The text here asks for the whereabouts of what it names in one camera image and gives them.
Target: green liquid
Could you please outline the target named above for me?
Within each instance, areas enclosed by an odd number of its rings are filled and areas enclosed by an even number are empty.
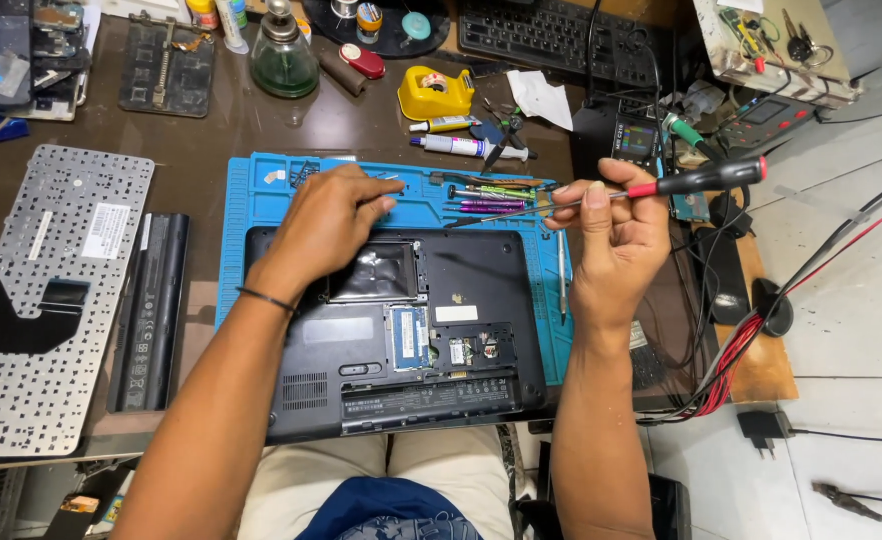
[[[317,68],[303,65],[303,61],[289,61],[290,55],[280,55],[265,50],[251,64],[251,76],[262,89],[280,97],[301,97],[309,94],[318,84]]]

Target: hand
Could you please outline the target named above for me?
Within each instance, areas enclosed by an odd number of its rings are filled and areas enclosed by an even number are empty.
[[[602,159],[601,176],[625,189],[648,184],[654,178],[624,161]],[[556,189],[555,204],[581,199],[579,206],[555,210],[546,227],[579,227],[584,233],[584,255],[574,270],[570,291],[571,314],[579,328],[593,332],[625,333],[634,312],[667,253],[667,201],[663,197],[618,198],[600,181],[579,179]]]
[[[384,195],[403,189],[403,181],[371,178],[356,163],[309,176],[246,287],[295,303],[311,282],[351,262],[375,221],[397,204]]]

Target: yellow tape dispenser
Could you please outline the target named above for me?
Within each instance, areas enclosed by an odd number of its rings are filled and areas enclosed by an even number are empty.
[[[457,79],[423,65],[415,65],[404,73],[398,88],[400,111],[412,120],[456,117],[471,113],[474,82],[468,70]]]

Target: blue shirt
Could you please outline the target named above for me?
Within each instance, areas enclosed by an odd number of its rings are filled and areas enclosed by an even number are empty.
[[[295,540],[483,540],[450,500],[404,478],[348,478]]]

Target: laptop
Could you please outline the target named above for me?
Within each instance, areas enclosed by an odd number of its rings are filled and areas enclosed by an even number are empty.
[[[248,231],[245,270],[274,227]],[[384,228],[291,320],[271,444],[440,428],[546,396],[521,236]]]

